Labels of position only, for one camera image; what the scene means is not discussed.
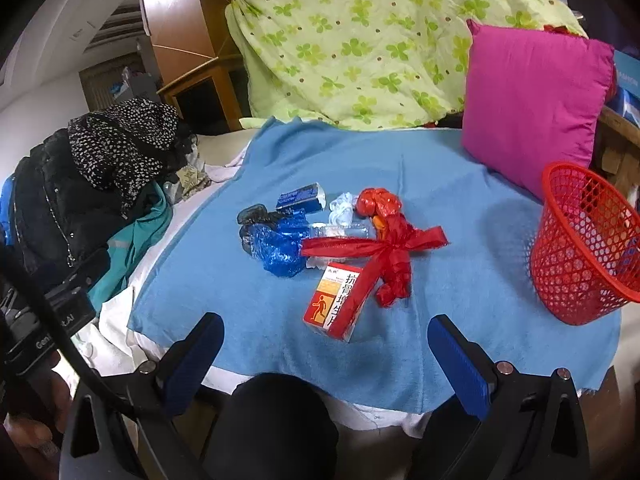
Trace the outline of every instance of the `black and white patterned cloth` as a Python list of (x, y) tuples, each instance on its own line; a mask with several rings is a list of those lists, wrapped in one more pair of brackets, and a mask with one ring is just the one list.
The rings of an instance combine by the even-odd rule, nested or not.
[(140, 190), (166, 170), (177, 125), (172, 106), (135, 98), (69, 121), (69, 144), (93, 187), (121, 192), (125, 214)]

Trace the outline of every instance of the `pillow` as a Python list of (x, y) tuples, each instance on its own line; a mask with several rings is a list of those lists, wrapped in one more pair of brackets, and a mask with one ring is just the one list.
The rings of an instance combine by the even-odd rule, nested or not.
[(550, 162), (588, 167), (596, 120), (615, 74), (613, 47), (472, 20), (462, 145), (543, 199)]

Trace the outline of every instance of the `brown column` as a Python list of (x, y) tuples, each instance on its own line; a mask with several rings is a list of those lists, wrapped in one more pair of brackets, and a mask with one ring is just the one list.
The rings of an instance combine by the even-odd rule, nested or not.
[(208, 60), (238, 53), (225, 19), (231, 0), (142, 1), (164, 85)]

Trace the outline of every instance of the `basket rim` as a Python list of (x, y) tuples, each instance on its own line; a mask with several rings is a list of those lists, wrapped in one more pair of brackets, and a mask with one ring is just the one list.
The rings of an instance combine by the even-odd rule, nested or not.
[[(555, 213), (556, 218), (564, 227), (564, 230), (568, 233), (569, 238), (574, 242), (575, 245), (579, 246), (583, 249), (582, 254), (587, 258), (587, 260), (591, 263), (591, 265), (598, 271), (600, 276), (609, 284), (611, 288), (613, 288), (616, 292), (621, 294), (628, 299), (629, 301), (633, 301), (635, 303), (640, 302), (640, 292), (634, 291), (632, 288), (629, 288), (624, 283), (620, 282), (613, 276), (611, 276), (606, 269), (602, 266), (602, 264), (596, 259), (596, 257), (591, 253), (591, 250), (587, 247), (587, 245), (582, 241), (582, 239), (578, 236), (578, 233), (569, 225), (569, 221), (564, 216), (564, 213), (560, 211), (560, 206), (558, 202), (556, 202), (555, 197), (551, 193), (551, 184), (549, 182), (551, 173), (560, 168), (567, 168), (569, 170), (578, 170), (583, 174), (597, 180), (605, 187), (609, 187), (623, 203), (628, 205), (628, 200), (620, 193), (611, 183), (607, 182), (606, 179), (602, 178), (599, 174), (594, 173), (587, 168), (584, 168), (578, 164), (573, 162), (552, 162), (545, 166), (545, 169), (542, 171), (542, 190), (545, 197), (544, 205), (548, 205), (552, 211)], [(630, 205), (628, 209), (631, 211), (631, 215), (636, 217), (637, 225), (640, 225), (640, 215), (638, 212), (632, 208)]]

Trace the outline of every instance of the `basket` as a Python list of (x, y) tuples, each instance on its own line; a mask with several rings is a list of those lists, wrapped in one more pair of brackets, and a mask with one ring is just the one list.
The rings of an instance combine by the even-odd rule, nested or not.
[(640, 301), (640, 216), (602, 177), (576, 164), (549, 164), (545, 206), (530, 271), (542, 303), (582, 325)]

